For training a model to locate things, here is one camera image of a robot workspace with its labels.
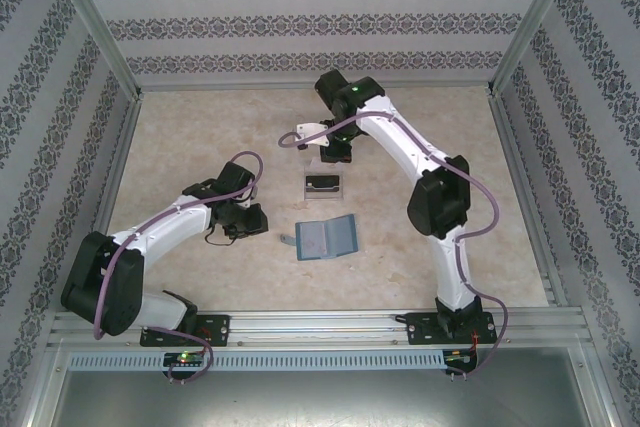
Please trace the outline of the white pink flowered credit card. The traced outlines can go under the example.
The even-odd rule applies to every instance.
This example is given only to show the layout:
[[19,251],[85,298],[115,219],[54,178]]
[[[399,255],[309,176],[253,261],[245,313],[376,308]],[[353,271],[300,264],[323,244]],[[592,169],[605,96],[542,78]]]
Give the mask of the white pink flowered credit card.
[[296,225],[296,239],[300,260],[314,260],[328,253],[323,222],[302,222]]

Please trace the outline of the grey metal sheet panel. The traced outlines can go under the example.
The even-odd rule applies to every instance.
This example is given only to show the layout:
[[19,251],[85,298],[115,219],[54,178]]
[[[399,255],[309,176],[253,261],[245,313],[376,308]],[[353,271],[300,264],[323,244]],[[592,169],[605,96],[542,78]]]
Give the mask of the grey metal sheet panel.
[[591,427],[567,382],[450,380],[429,371],[80,373],[53,427]]

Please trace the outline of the aluminium side rail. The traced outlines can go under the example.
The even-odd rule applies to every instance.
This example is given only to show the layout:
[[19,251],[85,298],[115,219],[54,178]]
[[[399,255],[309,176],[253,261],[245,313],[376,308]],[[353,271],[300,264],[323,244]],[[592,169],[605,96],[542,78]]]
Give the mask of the aluminium side rail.
[[488,96],[488,104],[511,175],[547,301],[551,306],[564,307],[567,305],[567,299],[564,295],[559,277],[557,276],[552,251],[538,215],[534,195],[529,185],[525,166],[520,156],[516,138],[512,132],[506,111],[501,99],[493,94]]
[[131,101],[114,140],[114,149],[105,169],[106,177],[94,219],[78,244],[60,296],[61,305],[92,322],[100,291],[101,260],[95,260],[104,243],[109,243],[108,227],[123,176],[127,156],[139,116],[141,100]]

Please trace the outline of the blue leather card holder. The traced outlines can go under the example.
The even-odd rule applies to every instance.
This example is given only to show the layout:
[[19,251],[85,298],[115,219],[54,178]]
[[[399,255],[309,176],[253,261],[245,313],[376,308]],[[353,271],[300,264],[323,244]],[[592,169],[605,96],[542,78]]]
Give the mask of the blue leather card holder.
[[[334,259],[356,253],[359,250],[359,242],[354,214],[348,214],[341,217],[318,222],[323,222],[325,226],[328,253],[325,257],[314,260]],[[279,236],[279,240],[281,243],[287,246],[296,248],[296,256],[299,261],[311,261],[299,259],[296,239],[296,225],[299,223],[302,222],[298,222],[295,224],[294,235],[281,234]]]

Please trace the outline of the aluminium base beam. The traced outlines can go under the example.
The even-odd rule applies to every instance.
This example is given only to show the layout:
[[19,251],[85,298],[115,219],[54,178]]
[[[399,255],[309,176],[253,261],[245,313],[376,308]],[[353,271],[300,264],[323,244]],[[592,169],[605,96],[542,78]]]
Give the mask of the aluminium base beam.
[[[397,321],[399,310],[238,311],[219,329],[230,350],[405,348],[409,327]],[[69,351],[134,349],[142,329],[119,336],[93,337],[91,326],[68,312],[54,317],[46,346]],[[510,311],[503,347],[565,347],[591,344],[593,336],[577,307],[515,308]]]

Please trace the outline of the aluminium frame post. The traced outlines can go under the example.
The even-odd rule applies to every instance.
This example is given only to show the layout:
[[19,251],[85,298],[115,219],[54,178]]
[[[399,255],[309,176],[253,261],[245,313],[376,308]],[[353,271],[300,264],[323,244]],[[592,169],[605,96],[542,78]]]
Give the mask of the aluminium frame post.
[[51,427],[70,362],[63,344],[48,346],[31,390],[20,427]]
[[141,88],[135,80],[125,57],[121,53],[106,21],[94,0],[71,0],[89,34],[94,38],[110,69],[115,74],[127,97],[138,100]]
[[504,90],[552,3],[553,0],[532,0],[494,76],[488,82],[486,92],[489,97],[495,97],[497,93]]
[[623,422],[618,412],[617,401],[612,395],[612,390],[596,348],[592,345],[587,345],[584,348],[584,357],[589,364],[594,390],[597,392],[599,398],[599,408],[602,416],[605,418],[606,427],[623,427]]

